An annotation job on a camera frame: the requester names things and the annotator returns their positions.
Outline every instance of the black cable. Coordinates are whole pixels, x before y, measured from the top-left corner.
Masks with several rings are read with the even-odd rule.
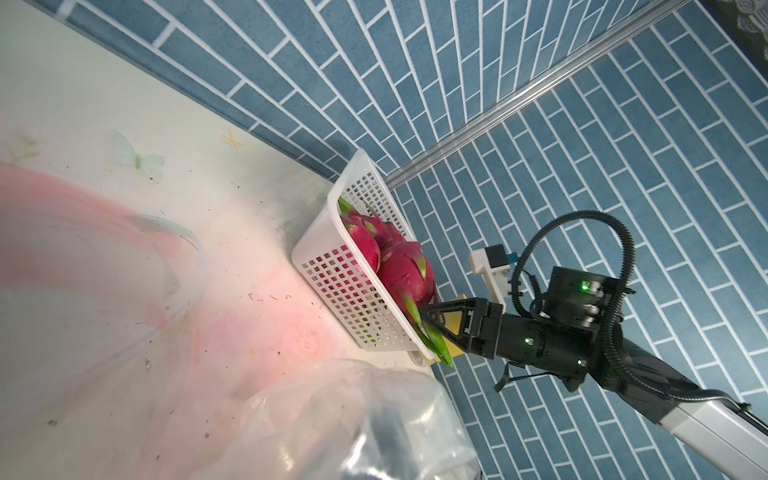
[[[620,222],[616,217],[606,214],[605,212],[598,212],[596,210],[579,210],[577,212],[571,212],[569,214],[562,215],[547,223],[533,236],[533,238],[531,238],[531,241],[525,247],[525,250],[523,250],[518,263],[515,266],[515,270],[512,272],[510,282],[512,303],[515,305],[515,310],[517,310],[518,315],[525,318],[535,318],[535,313],[531,314],[531,312],[528,312],[523,307],[522,302],[520,301],[520,296],[518,294],[520,275],[523,272],[525,263],[533,253],[534,248],[536,248],[539,242],[541,242],[541,240],[544,239],[548,233],[550,233],[555,228],[574,220],[597,220],[599,222],[605,223],[618,235],[619,241],[621,242],[623,257],[621,260],[621,274],[619,275],[619,281],[616,288],[617,293],[611,296],[611,300],[605,307],[603,315],[601,316],[600,328],[600,336],[604,346],[604,354],[608,360],[608,363],[614,368],[619,378],[648,392],[652,392],[655,395],[660,396],[662,399],[673,400],[676,402],[708,402],[710,400],[723,400],[724,402],[730,404],[730,408],[735,408],[737,411],[743,410],[743,406],[737,403],[730,395],[721,390],[699,389],[689,391],[671,389],[662,385],[655,385],[652,382],[649,382],[635,375],[634,372],[630,370],[629,366],[627,366],[627,364],[622,361],[621,351],[619,350],[620,347],[617,346],[616,342],[614,341],[614,331],[616,329],[616,325],[619,322],[621,304],[624,301],[624,295],[627,292],[627,285],[629,284],[629,279],[632,276],[632,270],[634,268],[634,241],[632,240],[630,231],[624,226],[624,224]],[[536,297],[539,296],[534,295],[534,297],[534,303],[536,303]]]

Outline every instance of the clear plastic bag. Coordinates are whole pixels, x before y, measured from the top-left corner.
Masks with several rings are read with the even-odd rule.
[[[237,439],[195,479],[472,480],[479,472],[432,377],[326,360],[248,400]]]

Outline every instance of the white plastic basket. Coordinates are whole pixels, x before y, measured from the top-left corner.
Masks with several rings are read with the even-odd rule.
[[[328,193],[326,206],[293,248],[293,265],[362,348],[418,349],[427,358],[435,358],[344,228],[339,196],[360,213],[367,211],[367,202],[382,220],[394,223],[406,240],[416,241],[375,164],[365,151],[358,150]]]

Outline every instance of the dragon fruit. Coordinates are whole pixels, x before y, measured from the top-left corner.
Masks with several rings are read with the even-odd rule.
[[[371,230],[369,230],[360,217],[354,215],[342,215],[341,220],[344,223],[346,231],[360,249],[362,255],[366,258],[368,264],[374,272],[379,271],[381,265],[381,250],[379,244],[373,239]]]
[[[429,303],[436,293],[435,274],[421,245],[389,240],[382,246],[381,255],[379,280],[427,348],[437,353],[444,364],[453,366],[445,339],[435,328],[422,323],[419,315],[419,308]]]

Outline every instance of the table surface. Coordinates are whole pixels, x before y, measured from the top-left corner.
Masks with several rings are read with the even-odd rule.
[[[360,349],[290,262],[327,180],[22,0],[0,65],[0,247],[47,259],[0,275],[1,477],[186,478],[287,372],[418,369]]]

